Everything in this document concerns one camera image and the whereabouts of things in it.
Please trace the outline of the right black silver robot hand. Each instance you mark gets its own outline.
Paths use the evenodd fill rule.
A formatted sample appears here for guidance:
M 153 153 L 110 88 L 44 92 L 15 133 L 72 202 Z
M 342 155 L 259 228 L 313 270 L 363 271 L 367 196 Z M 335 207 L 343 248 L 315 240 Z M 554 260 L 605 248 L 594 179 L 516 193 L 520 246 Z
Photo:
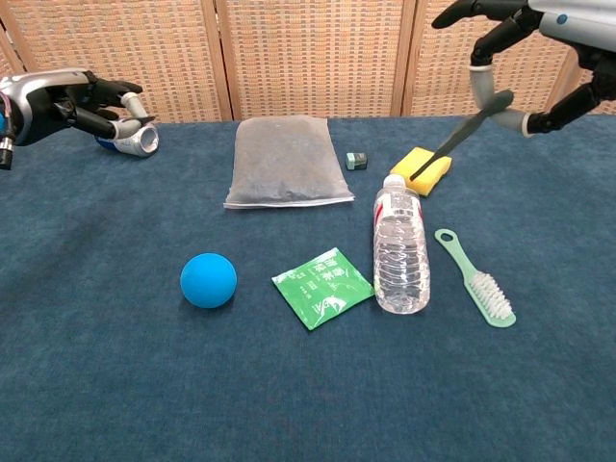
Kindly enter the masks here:
M 446 29 L 480 15 L 498 23 L 477 39 L 470 57 L 472 93 L 481 111 L 497 94 L 494 57 L 534 32 L 570 46 L 578 66 L 592 74 L 547 112 L 505 108 L 491 113 L 498 125 L 529 138 L 558 131 L 604 101 L 616 101 L 616 0 L 454 0 L 431 27 Z

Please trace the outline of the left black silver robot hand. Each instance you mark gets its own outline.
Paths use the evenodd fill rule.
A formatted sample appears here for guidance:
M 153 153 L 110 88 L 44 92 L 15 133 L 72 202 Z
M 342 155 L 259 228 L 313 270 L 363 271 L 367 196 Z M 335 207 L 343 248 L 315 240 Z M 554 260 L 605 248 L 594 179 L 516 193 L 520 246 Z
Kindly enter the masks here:
M 140 100 L 143 88 L 107 80 L 82 67 L 65 67 L 0 77 L 5 134 L 26 146 L 67 128 L 106 140 L 135 135 L 155 119 Z

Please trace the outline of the dark grey strip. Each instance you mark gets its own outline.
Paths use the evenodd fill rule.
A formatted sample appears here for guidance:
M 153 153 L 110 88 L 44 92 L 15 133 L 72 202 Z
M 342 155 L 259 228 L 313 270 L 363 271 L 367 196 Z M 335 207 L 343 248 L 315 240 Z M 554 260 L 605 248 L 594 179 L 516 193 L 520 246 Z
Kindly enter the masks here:
M 450 152 L 472 135 L 483 123 L 485 119 L 506 110 L 514 100 L 512 90 L 501 90 L 490 96 L 481 106 L 480 110 L 463 120 L 436 149 L 432 157 L 425 161 L 411 176 L 410 180 L 417 179 L 426 169 L 437 160 L 447 157 Z

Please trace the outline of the blue silver drink can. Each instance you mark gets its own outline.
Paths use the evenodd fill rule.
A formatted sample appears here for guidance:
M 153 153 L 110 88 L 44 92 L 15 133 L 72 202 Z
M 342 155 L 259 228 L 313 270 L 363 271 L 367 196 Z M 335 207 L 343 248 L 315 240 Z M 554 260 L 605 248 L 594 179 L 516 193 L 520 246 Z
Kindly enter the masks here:
M 99 145 L 108 150 L 141 158 L 154 155 L 159 149 L 160 141 L 158 129 L 152 122 L 147 123 L 137 133 L 128 138 L 106 140 L 95 137 L 94 139 Z

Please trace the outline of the yellow sponge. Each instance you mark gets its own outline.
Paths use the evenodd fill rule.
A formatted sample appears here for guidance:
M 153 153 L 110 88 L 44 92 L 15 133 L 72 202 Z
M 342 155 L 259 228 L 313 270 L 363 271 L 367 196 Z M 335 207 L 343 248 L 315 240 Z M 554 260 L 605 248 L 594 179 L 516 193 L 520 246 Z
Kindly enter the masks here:
M 434 152 L 416 146 L 391 168 L 390 173 L 402 176 L 407 188 L 422 196 L 428 196 L 440 179 L 448 173 L 452 164 L 450 156 L 436 160 L 434 157 Z M 411 179 L 411 176 L 426 162 L 429 162 L 427 169 L 415 179 Z

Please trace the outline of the blue ball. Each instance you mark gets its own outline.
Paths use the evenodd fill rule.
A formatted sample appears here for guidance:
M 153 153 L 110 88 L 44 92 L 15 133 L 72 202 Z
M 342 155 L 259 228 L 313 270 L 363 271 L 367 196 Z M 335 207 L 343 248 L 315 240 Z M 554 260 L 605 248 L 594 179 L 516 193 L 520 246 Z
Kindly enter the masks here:
M 218 253 L 201 253 L 186 262 L 180 273 L 184 298 L 201 309 L 216 309 L 234 295 L 238 275 L 234 265 Z

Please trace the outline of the clear bag of grey filling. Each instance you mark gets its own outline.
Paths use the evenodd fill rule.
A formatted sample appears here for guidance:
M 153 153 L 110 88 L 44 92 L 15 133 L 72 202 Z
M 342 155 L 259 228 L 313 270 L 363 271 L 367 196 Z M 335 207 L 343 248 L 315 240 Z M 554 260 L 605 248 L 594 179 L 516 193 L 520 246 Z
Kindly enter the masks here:
M 238 125 L 226 209 L 352 202 L 325 118 L 257 116 Z

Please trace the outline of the blue felt table cover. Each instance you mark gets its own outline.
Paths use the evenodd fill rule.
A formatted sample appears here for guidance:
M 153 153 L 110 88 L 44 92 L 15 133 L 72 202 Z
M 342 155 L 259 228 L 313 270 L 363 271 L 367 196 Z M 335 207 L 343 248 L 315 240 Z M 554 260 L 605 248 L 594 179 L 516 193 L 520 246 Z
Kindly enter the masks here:
M 0 462 L 616 462 L 616 115 L 485 123 L 423 202 L 510 298 L 486 324 L 428 241 L 429 305 L 309 331 L 271 279 L 338 247 L 372 273 L 372 205 L 454 117 L 333 119 L 350 203 L 227 210 L 237 126 L 169 124 L 148 159 L 77 130 L 0 171 Z M 218 253 L 216 309 L 180 289 Z

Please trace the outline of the clear plastic water bottle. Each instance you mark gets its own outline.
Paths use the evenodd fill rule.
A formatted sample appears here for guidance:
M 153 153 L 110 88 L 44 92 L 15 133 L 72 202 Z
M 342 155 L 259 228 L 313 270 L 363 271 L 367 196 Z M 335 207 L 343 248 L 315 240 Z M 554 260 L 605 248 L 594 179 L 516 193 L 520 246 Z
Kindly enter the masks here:
M 378 305 L 397 315 L 422 311 L 430 299 L 423 210 L 401 175 L 386 176 L 375 197 L 372 248 Z

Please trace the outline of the mint green brush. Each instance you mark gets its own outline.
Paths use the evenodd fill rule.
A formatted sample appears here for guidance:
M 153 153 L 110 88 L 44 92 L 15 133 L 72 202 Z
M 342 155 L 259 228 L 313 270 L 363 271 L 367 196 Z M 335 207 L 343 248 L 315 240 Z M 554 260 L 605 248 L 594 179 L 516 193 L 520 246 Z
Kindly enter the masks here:
M 517 318 L 510 300 L 490 273 L 475 267 L 457 234 L 450 229 L 441 228 L 434 232 L 434 237 L 458 266 L 463 285 L 484 320 L 495 328 L 513 326 Z

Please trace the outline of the green sachet packet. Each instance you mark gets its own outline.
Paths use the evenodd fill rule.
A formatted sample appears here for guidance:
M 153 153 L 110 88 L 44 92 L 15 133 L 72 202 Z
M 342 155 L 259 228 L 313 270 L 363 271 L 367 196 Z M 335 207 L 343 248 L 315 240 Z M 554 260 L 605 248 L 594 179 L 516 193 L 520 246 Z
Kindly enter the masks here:
M 309 331 L 374 296 L 372 284 L 338 247 L 271 281 Z

